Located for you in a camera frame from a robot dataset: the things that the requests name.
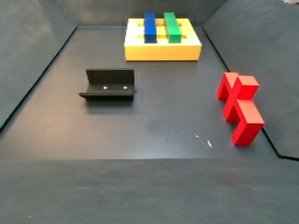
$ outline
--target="gray floor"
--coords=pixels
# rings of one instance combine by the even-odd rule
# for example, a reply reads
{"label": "gray floor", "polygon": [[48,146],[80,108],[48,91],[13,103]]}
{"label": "gray floor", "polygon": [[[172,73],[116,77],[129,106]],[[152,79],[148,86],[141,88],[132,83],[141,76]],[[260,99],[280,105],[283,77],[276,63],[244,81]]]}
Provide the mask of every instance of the gray floor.
{"label": "gray floor", "polygon": [[295,224],[297,172],[271,159],[2,160],[0,222]]}
{"label": "gray floor", "polygon": [[[199,62],[125,62],[125,28],[80,27],[1,133],[0,158],[276,158],[263,133],[248,148],[231,143],[215,97],[225,67],[196,32]],[[79,97],[87,68],[135,69],[132,105]]]}

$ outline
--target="gray wall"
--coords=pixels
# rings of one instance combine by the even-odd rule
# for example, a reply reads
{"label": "gray wall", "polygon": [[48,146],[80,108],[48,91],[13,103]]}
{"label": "gray wall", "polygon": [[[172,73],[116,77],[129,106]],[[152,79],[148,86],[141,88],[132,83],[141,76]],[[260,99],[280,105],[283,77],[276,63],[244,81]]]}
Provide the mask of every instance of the gray wall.
{"label": "gray wall", "polygon": [[173,11],[203,25],[227,0],[53,0],[79,25],[125,25],[128,18],[145,11]]}
{"label": "gray wall", "polygon": [[0,0],[0,127],[76,24],[49,0]]}
{"label": "gray wall", "polygon": [[260,84],[256,105],[280,155],[299,158],[299,9],[228,0],[203,26],[228,69]]}

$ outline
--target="scratch mark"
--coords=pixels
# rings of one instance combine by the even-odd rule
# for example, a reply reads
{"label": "scratch mark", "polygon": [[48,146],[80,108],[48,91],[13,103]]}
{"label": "scratch mark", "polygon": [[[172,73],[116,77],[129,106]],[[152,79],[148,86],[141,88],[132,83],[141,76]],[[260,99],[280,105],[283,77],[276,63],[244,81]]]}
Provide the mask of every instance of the scratch mark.
{"label": "scratch mark", "polygon": [[219,188],[219,206],[220,206],[220,208],[221,208],[221,210],[223,210],[223,213],[224,213],[224,215],[225,215],[225,217],[227,217],[228,222],[232,223],[232,222],[231,222],[231,219],[229,219],[229,216],[228,216],[228,213],[227,213],[227,211],[225,211],[225,208],[224,208],[224,206],[223,206],[223,204],[221,204],[221,199],[220,199],[220,188]]}
{"label": "scratch mark", "polygon": [[211,141],[208,140],[208,145],[209,145],[209,147],[212,148],[212,146],[211,146]]}

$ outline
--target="red l-shaped block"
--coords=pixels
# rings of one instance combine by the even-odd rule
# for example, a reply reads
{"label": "red l-shaped block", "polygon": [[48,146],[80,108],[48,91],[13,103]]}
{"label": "red l-shaped block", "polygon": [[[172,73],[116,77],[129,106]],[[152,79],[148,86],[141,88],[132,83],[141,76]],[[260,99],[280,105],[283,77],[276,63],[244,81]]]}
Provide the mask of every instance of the red l-shaped block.
{"label": "red l-shaped block", "polygon": [[237,122],[231,139],[232,143],[239,146],[251,145],[265,124],[252,101],[257,87],[259,84],[253,76],[237,73],[223,74],[217,98],[227,101],[223,109],[225,121]]}

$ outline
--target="yellow block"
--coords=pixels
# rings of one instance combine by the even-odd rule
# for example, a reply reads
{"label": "yellow block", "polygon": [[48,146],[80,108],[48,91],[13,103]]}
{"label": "yellow block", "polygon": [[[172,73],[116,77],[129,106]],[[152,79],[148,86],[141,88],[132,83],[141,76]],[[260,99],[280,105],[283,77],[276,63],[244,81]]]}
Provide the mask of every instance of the yellow block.
{"label": "yellow block", "polygon": [[157,18],[157,43],[145,44],[144,20],[129,18],[125,29],[125,60],[199,60],[201,42],[188,18],[177,18],[181,29],[181,43],[169,44],[165,37],[164,20]]}

